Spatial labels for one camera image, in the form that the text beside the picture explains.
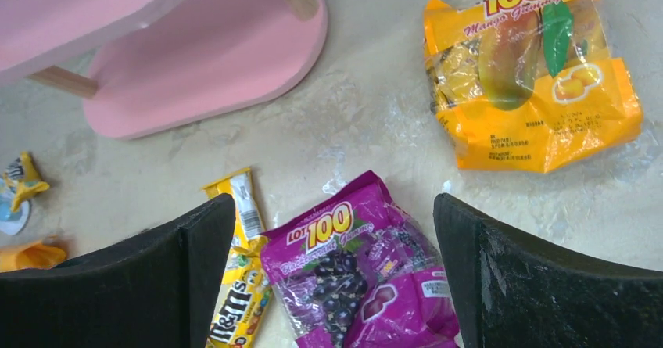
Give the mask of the purple blackcurrant gummy bag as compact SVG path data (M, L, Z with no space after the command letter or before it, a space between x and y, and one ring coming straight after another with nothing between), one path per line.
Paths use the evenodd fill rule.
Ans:
M456 347L439 251L366 171L267 232L261 261L299 347Z

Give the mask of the orange mango gummy bag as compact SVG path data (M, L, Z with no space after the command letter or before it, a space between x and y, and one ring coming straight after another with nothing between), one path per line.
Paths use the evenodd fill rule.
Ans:
M428 1L432 109L459 168L544 174L640 135L640 102L599 1Z
M4 246L1 248L1 272L51 269L66 258L64 249L39 240L19 246Z

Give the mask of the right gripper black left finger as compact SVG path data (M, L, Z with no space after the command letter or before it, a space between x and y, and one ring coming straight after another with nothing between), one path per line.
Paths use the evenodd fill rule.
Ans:
M234 225L222 194L52 269L3 273L2 346L205 346Z

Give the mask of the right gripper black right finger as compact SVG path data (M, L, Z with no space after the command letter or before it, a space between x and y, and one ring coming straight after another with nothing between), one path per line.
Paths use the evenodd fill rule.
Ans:
M659 347L662 274L531 235L448 193L435 232L466 347Z

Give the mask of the small yellow M&M's bag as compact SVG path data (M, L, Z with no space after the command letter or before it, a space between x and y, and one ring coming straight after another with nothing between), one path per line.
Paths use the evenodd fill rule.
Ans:
M28 152L22 152L5 168L2 180L13 195L10 204L12 213L17 213L22 203L51 188L51 185L42 179Z

